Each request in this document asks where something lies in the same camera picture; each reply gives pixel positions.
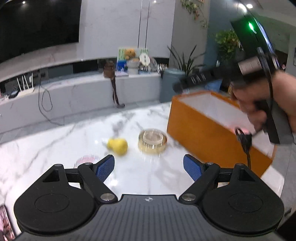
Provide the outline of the person right hand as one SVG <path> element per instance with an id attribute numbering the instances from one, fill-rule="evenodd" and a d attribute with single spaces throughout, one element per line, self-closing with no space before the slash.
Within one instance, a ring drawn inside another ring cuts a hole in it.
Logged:
<path id="1" fill-rule="evenodd" d="M 273 100 L 287 114 L 293 133 L 295 133 L 295 84 L 295 77 L 281 70 L 272 77 Z M 232 98 L 238 100 L 241 111 L 247 114 L 254 129 L 259 131 L 266 123 L 267 115 L 256 107 L 255 102 L 271 99 L 267 80 L 257 80 L 244 87 L 233 87 Z"/>

